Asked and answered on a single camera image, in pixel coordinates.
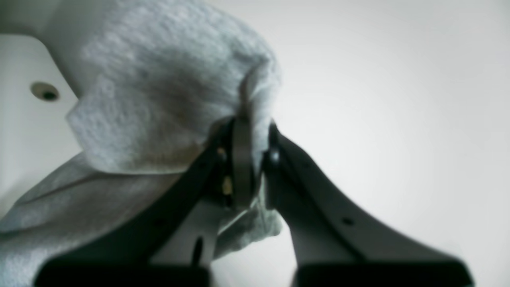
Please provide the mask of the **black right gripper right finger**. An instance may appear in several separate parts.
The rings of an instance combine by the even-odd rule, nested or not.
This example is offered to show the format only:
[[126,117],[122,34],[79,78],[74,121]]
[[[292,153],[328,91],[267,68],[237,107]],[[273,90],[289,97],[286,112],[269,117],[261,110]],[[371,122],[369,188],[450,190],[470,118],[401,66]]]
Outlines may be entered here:
[[358,207],[298,145],[269,128],[267,206],[291,232],[292,287],[473,287],[461,259],[413,240]]

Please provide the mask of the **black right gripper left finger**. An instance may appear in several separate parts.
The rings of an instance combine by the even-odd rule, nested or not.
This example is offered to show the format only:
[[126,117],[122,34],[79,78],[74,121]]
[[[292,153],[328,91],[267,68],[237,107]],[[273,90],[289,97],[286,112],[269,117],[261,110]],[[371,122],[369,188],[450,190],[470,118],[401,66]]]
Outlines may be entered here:
[[251,133],[232,118],[173,187],[129,222],[50,259],[37,287],[209,287],[220,224],[254,197]]

